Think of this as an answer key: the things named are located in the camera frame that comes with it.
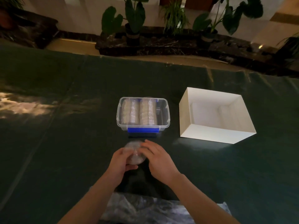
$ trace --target tiled floor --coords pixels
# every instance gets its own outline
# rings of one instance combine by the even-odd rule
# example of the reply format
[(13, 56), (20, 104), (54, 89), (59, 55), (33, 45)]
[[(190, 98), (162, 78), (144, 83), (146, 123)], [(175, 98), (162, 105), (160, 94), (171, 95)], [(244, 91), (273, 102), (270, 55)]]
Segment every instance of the tiled floor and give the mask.
[[(47, 49), (60, 52), (71, 52), (83, 55), (99, 56), (99, 51), (95, 49), (95, 43), (68, 40), (68, 39), (56, 39), (52, 41)], [(155, 61), (162, 63), (181, 64), (194, 67), (208, 67), (212, 69), (222, 69), (229, 71), (245, 70), (251, 72), (242, 67), (233, 66), (223, 61), (214, 60), (211, 58), (199, 57), (199, 56), (125, 56), (121, 57), (129, 60), (142, 60), (142, 61)]]

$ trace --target plastic storage box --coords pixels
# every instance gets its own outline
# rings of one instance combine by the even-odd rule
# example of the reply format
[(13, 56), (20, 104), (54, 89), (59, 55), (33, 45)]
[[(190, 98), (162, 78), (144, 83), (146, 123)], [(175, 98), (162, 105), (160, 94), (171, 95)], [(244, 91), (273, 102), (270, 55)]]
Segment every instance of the plastic storage box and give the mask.
[[(122, 124), (122, 105), (124, 104), (125, 99), (134, 99), (139, 102), (142, 99), (151, 99), (154, 100), (156, 106), (156, 116), (157, 116), (157, 125), (139, 125), (139, 124)], [(123, 131), (128, 131), (129, 133), (158, 133), (163, 131), (165, 128), (170, 125), (170, 113), (168, 102), (164, 98), (152, 98), (152, 97), (122, 97), (119, 100), (117, 114), (116, 114), (117, 125), (122, 128)]]

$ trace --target dark green tablecloth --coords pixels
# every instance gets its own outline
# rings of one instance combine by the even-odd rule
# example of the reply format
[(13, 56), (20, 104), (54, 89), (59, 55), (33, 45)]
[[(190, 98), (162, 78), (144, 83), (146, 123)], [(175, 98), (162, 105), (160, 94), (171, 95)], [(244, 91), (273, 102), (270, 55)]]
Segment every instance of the dark green tablecloth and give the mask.
[[(186, 87), (241, 94), (257, 134), (235, 145), (180, 138)], [(128, 141), (123, 96), (167, 99), (170, 127), (153, 141), (241, 223), (298, 223), (299, 80), (119, 58), (0, 47), (0, 223), (56, 223)], [(147, 163), (121, 192), (176, 199)]]

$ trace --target white cardboard box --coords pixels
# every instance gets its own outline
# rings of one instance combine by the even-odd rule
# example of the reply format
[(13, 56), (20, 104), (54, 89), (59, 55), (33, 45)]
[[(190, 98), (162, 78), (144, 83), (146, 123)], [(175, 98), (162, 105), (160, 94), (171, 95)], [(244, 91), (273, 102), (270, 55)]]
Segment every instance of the white cardboard box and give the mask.
[(179, 111), (181, 137), (234, 144), (256, 134), (238, 94), (187, 87)]

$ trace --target crumpled plastic sheet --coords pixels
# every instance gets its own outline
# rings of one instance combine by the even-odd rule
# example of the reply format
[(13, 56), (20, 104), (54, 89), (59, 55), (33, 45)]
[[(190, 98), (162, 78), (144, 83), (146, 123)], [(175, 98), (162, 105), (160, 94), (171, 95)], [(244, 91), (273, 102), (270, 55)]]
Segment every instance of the crumpled plastic sheet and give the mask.
[[(225, 202), (218, 205), (231, 215)], [(113, 193), (101, 220), (99, 223), (194, 224), (179, 201), (128, 193)]]

